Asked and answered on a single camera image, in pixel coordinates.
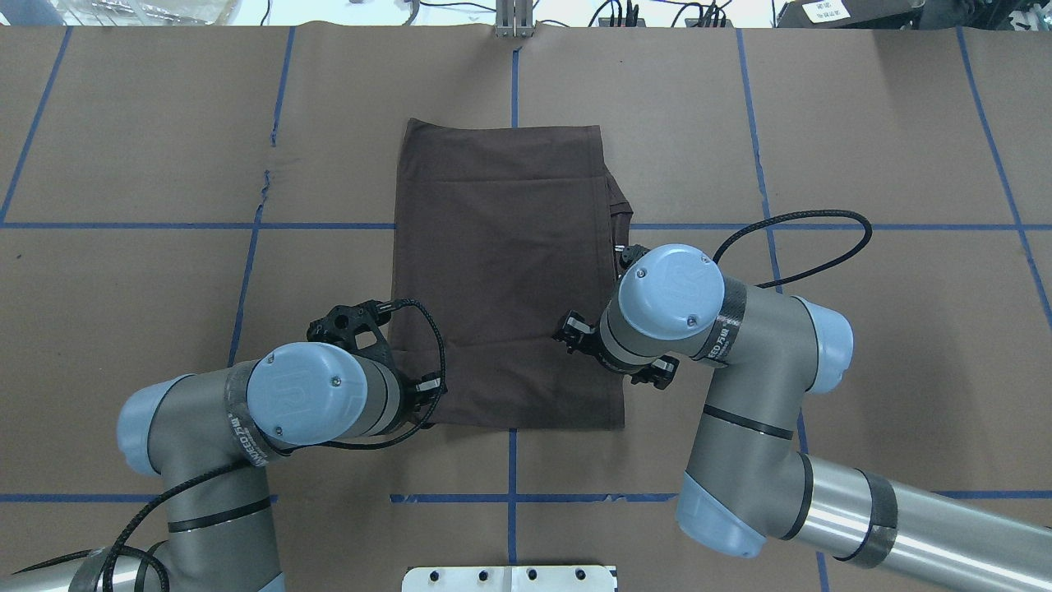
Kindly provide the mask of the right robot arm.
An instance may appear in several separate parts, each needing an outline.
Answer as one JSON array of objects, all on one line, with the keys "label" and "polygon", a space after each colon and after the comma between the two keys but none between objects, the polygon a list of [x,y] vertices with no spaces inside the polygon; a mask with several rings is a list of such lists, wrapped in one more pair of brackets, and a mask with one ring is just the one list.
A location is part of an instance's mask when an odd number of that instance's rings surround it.
[{"label": "right robot arm", "polygon": [[850,367],[845,317],[724,275],[686,244],[627,247],[621,265],[598,321],[568,311],[553,336],[658,389],[680,356],[713,367],[679,494],[681,531],[740,558],[778,539],[951,590],[1048,591],[1049,529],[794,449],[804,399],[831,392]]}]

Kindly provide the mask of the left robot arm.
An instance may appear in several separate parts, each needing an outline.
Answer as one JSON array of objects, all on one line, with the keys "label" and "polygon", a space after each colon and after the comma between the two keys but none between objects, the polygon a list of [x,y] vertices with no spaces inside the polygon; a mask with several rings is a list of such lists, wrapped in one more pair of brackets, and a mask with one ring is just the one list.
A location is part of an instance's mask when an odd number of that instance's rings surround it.
[{"label": "left robot arm", "polygon": [[306,339],[232,367],[143,387],[117,441],[164,490],[100,548],[35,563],[4,591],[282,591],[266,469],[311,447],[376,451],[413,437],[445,394],[445,344],[431,314],[434,373],[409,377],[382,332],[416,299],[338,306]]}]

